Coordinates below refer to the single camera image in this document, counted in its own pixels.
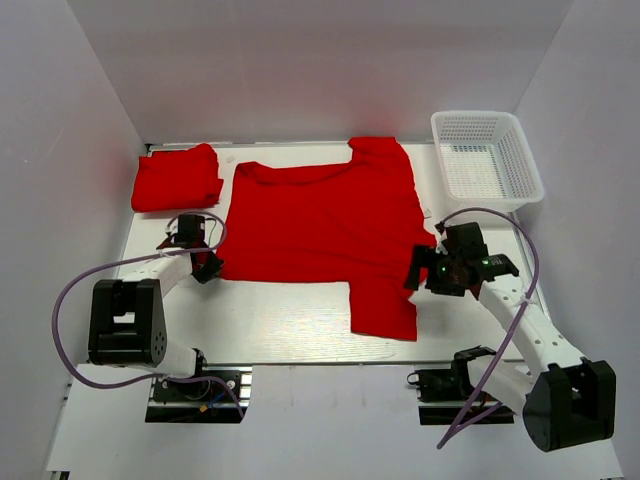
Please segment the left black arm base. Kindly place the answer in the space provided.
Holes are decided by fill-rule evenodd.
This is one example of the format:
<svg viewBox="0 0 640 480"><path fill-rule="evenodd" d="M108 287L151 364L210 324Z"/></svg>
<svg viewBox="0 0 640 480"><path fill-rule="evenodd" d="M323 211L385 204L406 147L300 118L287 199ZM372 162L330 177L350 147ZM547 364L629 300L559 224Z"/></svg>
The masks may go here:
<svg viewBox="0 0 640 480"><path fill-rule="evenodd" d="M226 387L210 380L199 383L154 381L147 403L145 422L151 424L239 424L241 415L228 390L236 396L243 413L248 409L251 367L203 368L204 376L215 376Z"/></svg>

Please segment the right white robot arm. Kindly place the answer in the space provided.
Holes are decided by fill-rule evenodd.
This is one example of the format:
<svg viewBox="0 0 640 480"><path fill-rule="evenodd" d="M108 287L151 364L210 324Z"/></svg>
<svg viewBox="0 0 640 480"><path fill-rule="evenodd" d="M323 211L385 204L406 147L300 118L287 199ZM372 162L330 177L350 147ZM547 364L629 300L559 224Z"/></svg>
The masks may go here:
<svg viewBox="0 0 640 480"><path fill-rule="evenodd" d="M526 365L518 369L497 351L476 346L455 353L447 369L422 369L407 382L423 403L464 400L452 422L456 434L501 408L519 415L535 446L550 452L612 437L616 375L605 361L591 361L527 296L515 264L492 255L480 226L442 227L441 246L413 248L406 287L423 285L437 295L473 297L505 330Z"/></svg>

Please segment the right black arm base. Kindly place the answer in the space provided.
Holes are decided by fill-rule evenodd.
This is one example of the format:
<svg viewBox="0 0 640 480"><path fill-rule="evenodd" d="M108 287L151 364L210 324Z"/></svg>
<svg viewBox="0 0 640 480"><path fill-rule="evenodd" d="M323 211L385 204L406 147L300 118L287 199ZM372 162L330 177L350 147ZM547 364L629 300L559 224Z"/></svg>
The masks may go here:
<svg viewBox="0 0 640 480"><path fill-rule="evenodd" d="M407 375L407 384L417 390L418 414L421 426L445 426L451 424L474 387L469 382L467 364L477 358L495 356L488 347L473 347L454 354L447 368L418 369ZM488 393L481 392L471 409L465 413L464 423L476 415L493 408L498 402ZM501 406L481 419L480 425L506 425L514 423L514 413Z"/></svg>

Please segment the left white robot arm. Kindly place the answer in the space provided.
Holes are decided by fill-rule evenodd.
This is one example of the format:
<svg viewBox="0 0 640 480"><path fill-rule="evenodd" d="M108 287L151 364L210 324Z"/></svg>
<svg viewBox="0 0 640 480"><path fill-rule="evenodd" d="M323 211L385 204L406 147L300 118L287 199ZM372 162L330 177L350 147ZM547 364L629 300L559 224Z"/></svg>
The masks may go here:
<svg viewBox="0 0 640 480"><path fill-rule="evenodd" d="M89 361L96 365L133 367L176 378L201 372L204 354L169 337L164 297L191 277L206 284L219 277L224 261L211 245L206 223L227 227L211 213L184 213L169 221L159 255L121 277L100 280L93 288L88 339Z"/></svg>

